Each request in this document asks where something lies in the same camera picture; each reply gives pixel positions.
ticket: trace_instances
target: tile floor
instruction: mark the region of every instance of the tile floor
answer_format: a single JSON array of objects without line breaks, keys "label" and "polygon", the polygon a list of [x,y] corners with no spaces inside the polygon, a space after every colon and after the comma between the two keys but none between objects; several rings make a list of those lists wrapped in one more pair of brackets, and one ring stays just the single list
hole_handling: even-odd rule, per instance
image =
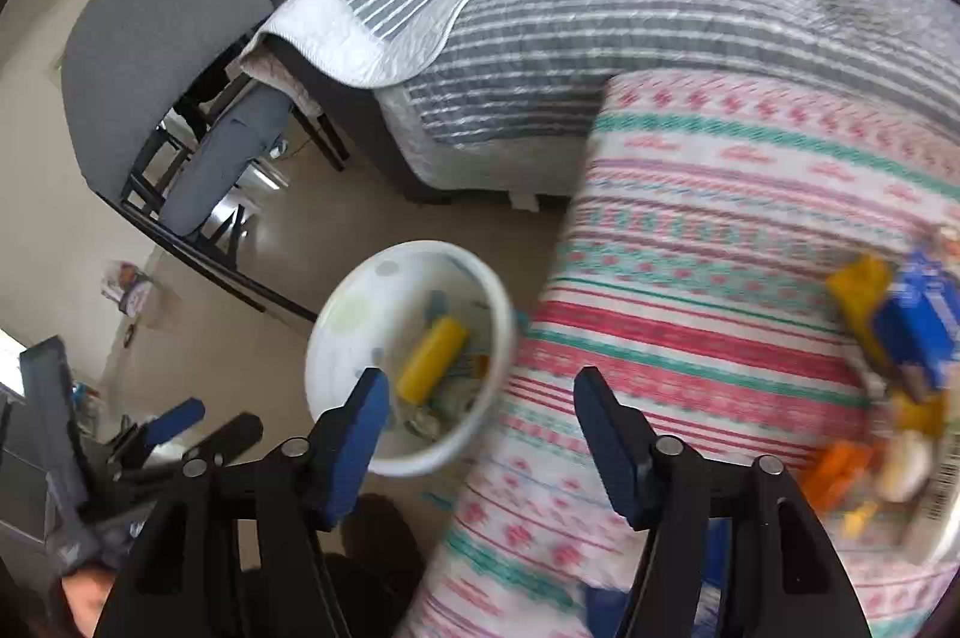
[{"label": "tile floor", "polygon": [[[382,248],[448,240],[486,261],[515,307],[531,309],[553,258],[560,211],[517,212],[499,202],[415,205],[359,155],[335,173],[314,146],[297,151],[299,127],[288,136],[296,154],[277,168],[291,186],[258,199],[262,211],[241,252],[240,266],[251,276],[318,311],[354,266]],[[307,432],[302,362],[310,325],[289,314],[258,314],[167,255],[152,275],[164,290],[164,310],[154,327],[139,327],[130,347],[114,349],[106,379],[114,398],[135,413],[157,413],[198,396],[208,408],[199,432],[239,411],[256,413],[265,428],[256,456]],[[429,488],[449,492],[449,478],[381,481],[370,477],[368,488],[394,497],[421,548],[431,548],[445,514],[421,495]]]}]

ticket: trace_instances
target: yellow object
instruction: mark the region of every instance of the yellow object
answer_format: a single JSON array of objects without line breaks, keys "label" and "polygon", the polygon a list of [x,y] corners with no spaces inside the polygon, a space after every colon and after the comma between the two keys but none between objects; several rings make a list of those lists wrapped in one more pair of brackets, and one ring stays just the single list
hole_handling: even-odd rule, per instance
[{"label": "yellow object", "polygon": [[469,332],[453,317],[434,322],[410,355],[397,382],[397,397],[412,406],[421,406],[457,358]]},{"label": "yellow object", "polygon": [[893,271],[889,264],[870,254],[827,278],[827,288],[840,306],[847,328],[877,368],[892,366],[871,327],[871,318],[883,302],[891,280]]},{"label": "yellow object", "polygon": [[925,403],[915,403],[905,392],[894,389],[893,401],[894,426],[898,430],[916,430],[939,440],[944,433],[944,413],[946,413],[946,392],[935,392]]},{"label": "yellow object", "polygon": [[874,518],[874,514],[877,513],[878,508],[880,508],[880,506],[870,500],[864,502],[864,504],[856,510],[847,511],[843,515],[844,537],[848,540],[856,540],[859,538],[863,534],[864,529],[867,528],[867,524]]}]

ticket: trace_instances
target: wall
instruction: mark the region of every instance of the wall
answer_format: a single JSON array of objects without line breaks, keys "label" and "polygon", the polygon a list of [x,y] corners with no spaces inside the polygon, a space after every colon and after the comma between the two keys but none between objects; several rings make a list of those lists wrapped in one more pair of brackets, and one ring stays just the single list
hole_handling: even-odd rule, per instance
[{"label": "wall", "polygon": [[152,242],[80,177],[54,64],[88,0],[9,0],[0,13],[0,329],[30,345],[59,333],[99,378],[121,323],[104,263],[145,263]]}]

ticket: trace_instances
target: striped tablecloth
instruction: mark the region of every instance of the striped tablecloth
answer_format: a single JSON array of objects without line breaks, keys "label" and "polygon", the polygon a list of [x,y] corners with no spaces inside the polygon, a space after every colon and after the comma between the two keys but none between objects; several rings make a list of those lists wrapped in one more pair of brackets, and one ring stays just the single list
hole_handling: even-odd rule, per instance
[{"label": "striped tablecloth", "polygon": [[[738,74],[613,79],[499,416],[401,634],[587,636],[583,584],[630,587],[643,536],[611,510],[574,416],[584,365],[705,456],[772,453],[796,472],[862,437],[824,279],[960,221],[958,194],[957,142],[901,108]],[[902,561],[904,519],[836,541],[875,636],[914,634],[956,571]]]}]

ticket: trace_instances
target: orange object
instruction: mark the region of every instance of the orange object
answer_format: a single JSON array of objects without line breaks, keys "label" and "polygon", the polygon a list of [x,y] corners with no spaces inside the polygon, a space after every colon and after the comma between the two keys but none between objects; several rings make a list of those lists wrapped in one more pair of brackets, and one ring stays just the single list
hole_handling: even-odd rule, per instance
[{"label": "orange object", "polygon": [[832,510],[870,464],[874,450],[863,443],[837,440],[800,476],[800,491],[818,513]]}]

